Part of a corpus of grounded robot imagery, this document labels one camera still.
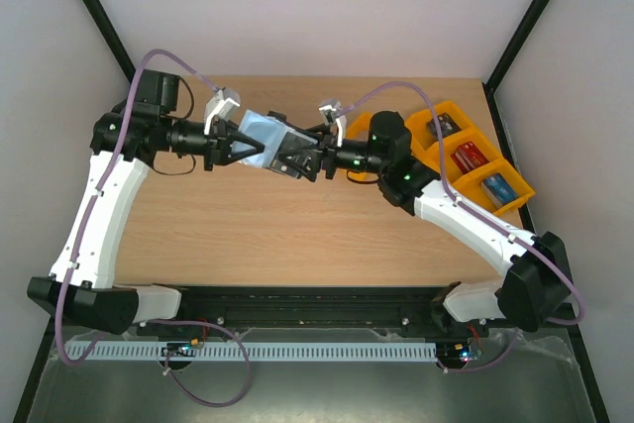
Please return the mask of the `black leather card holder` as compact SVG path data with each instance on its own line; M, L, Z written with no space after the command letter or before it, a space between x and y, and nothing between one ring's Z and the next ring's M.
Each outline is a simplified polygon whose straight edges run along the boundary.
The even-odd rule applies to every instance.
M239 130L247 136L261 142L264 146L264 152L262 154L240 161L240 163L254 168L265 169L268 169L273 155L277 151L286 132L303 135L299 130L286 125L278 119L261 115L252 110L248 110L243 116Z

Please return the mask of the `yellow bin with black cards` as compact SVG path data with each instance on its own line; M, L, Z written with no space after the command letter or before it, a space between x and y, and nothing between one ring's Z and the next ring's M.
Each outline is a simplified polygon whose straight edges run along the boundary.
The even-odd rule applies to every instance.
M461 127L460 132L470 128L474 123L464 113L464 111L453 101L444 101L435 105L437 117L447 113ZM405 122L405 125L412 133L412 142L420 146L423 150L428 150L438 142L435 141L426 129L426 124L434 120L430 109L424 109L412 114Z

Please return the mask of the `yellow bin with blue cards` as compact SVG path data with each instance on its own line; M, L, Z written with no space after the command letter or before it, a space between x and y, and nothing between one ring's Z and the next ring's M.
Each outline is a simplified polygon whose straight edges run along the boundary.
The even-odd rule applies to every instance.
M517 193L518 198L497 209L480 188L480 183L488 176L500 173ZM453 183L453 187L473 203L495 216L515 211L525 205L535 195L534 189L523 179L517 170L505 159L496 159L475 171L463 175Z

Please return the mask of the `yellow bin with red cards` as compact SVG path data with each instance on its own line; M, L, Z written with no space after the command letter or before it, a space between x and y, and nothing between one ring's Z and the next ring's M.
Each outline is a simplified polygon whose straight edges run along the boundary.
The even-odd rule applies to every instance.
M464 175L452 160L451 154L456 150L457 146L467 142L473 142L486 156L489 163L501 158L498 148L476 127L471 127L465 131L449 136L444 139L444 159L447 178L451 183L454 183ZM428 161L429 164L434 166L437 170L440 170L440 158L438 142L428 150L423 150L423 159Z

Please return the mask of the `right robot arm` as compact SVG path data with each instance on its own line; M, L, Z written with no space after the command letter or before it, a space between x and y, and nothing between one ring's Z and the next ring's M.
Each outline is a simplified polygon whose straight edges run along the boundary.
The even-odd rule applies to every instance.
M325 133L315 141L283 146L275 157L310 181L339 169L376 176L382 196L392 206L432 223L475 251L497 273L495 280L453 283L443 290L432 323L451 336L474 320L505 319L535 332L556 322L568 298L570 280L560 266L568 261L561 239L516 228L475 205L445 184L438 172L411 152L411 133L396 112L370 119L366 141L337 140Z

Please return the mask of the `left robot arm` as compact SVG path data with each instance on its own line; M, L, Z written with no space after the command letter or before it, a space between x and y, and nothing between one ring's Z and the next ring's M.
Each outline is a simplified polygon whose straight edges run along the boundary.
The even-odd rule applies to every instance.
M27 288L57 327L69 321L121 334L134 324L174 318L179 289L115 283L123 231L156 155L191 157L211 170L263 151L231 121L241 97L228 87L208 101L203 121L174 116L184 83L177 75L146 70L133 100L122 101L95 123L88 179L66 244L48 276L32 278Z

